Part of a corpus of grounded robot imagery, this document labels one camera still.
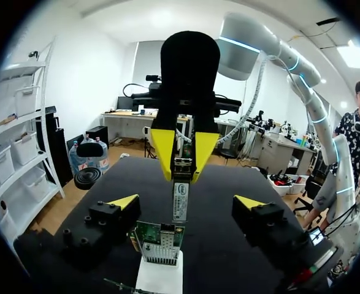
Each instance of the wooden floor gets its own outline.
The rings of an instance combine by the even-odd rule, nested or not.
[[[111,146],[109,148],[109,162],[110,166],[115,164],[121,154],[127,153],[130,156],[144,157],[144,144],[141,141],[135,142],[122,142],[122,145]],[[225,165],[226,160],[223,157],[217,155],[211,155],[207,164]],[[236,166],[237,160],[229,159],[227,166]],[[243,162],[242,165],[254,165],[253,162]],[[79,201],[87,193],[85,190],[80,190],[75,187],[74,181],[67,183],[64,186],[64,192],[66,197],[61,198],[59,194],[53,197],[53,199],[43,208],[38,214],[34,222],[31,224],[30,229],[40,230],[46,229],[49,233],[54,235],[65,220],[67,215],[74,209]],[[283,197],[285,203],[293,210],[295,208],[294,201],[299,195],[286,195]]]

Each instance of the white bin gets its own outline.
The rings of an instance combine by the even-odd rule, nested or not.
[[[15,149],[15,160],[21,164],[27,164],[38,156],[37,133],[27,132],[27,135],[12,143]]]
[[[15,168],[10,154],[10,145],[5,147],[0,145],[0,183],[5,182],[13,173],[15,173]]]
[[[13,243],[13,240],[17,237],[17,229],[15,222],[7,211],[4,217],[0,220],[0,231],[6,237],[9,243]]]
[[[25,87],[15,91],[16,115],[21,117],[35,112],[39,86]]]
[[[290,186],[277,186],[277,185],[275,185],[275,183],[273,181],[271,181],[270,175],[268,175],[267,178],[268,178],[271,186],[274,188],[275,191],[278,192],[278,194],[281,197],[285,196],[290,191],[290,189],[293,187],[292,185],[290,185]]]
[[[297,180],[299,175],[287,175],[289,178],[291,178],[293,181]],[[288,194],[299,194],[299,193],[304,193],[305,190],[305,183],[307,182],[307,179],[309,176],[300,176],[301,177],[301,181],[296,184],[296,183],[292,183],[292,188],[290,188]]]
[[[39,167],[34,167],[27,172],[21,180],[32,198],[37,202],[41,202],[49,190],[46,172]]]

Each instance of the water bottle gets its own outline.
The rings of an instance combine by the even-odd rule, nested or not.
[[[102,172],[109,169],[109,158],[107,157],[107,145],[102,142],[99,137],[96,137],[96,143],[102,146],[104,153],[101,157],[95,157],[96,167],[99,168]]]
[[[85,143],[95,143],[95,141],[93,139],[91,139],[88,134],[86,134],[83,141],[80,144],[85,144]],[[87,166],[89,166],[89,167],[95,166],[95,162],[92,157],[87,157]]]
[[[69,158],[71,160],[71,167],[74,175],[88,166],[87,158],[79,157],[76,153],[76,149],[77,141],[74,141],[74,145],[72,146],[71,150],[69,150]]]
[[[94,143],[94,140],[90,138],[90,135],[86,134],[84,136],[84,139],[83,141],[81,142],[81,144],[84,144],[84,143]]]

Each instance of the white robotic arm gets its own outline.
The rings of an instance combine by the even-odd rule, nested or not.
[[[291,75],[288,81],[304,103],[315,126],[326,165],[339,163],[337,171],[337,210],[335,218],[348,211],[355,202],[354,177],[348,143],[344,135],[332,138],[327,112],[312,89],[320,80],[315,66],[280,40],[266,26],[239,13],[225,16],[217,41],[221,51],[218,72],[234,80],[249,78],[261,51]]]

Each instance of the circuit board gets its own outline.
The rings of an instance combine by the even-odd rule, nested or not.
[[[131,240],[148,262],[176,265],[185,227],[137,222]]]
[[[182,238],[184,235],[185,227],[176,226],[176,225],[168,225],[170,228],[165,227],[164,224],[151,224],[148,222],[137,222],[136,233],[139,237],[140,242],[148,242],[152,244],[161,244],[161,230],[167,232],[172,232],[174,229],[174,242],[173,246],[181,247]]]

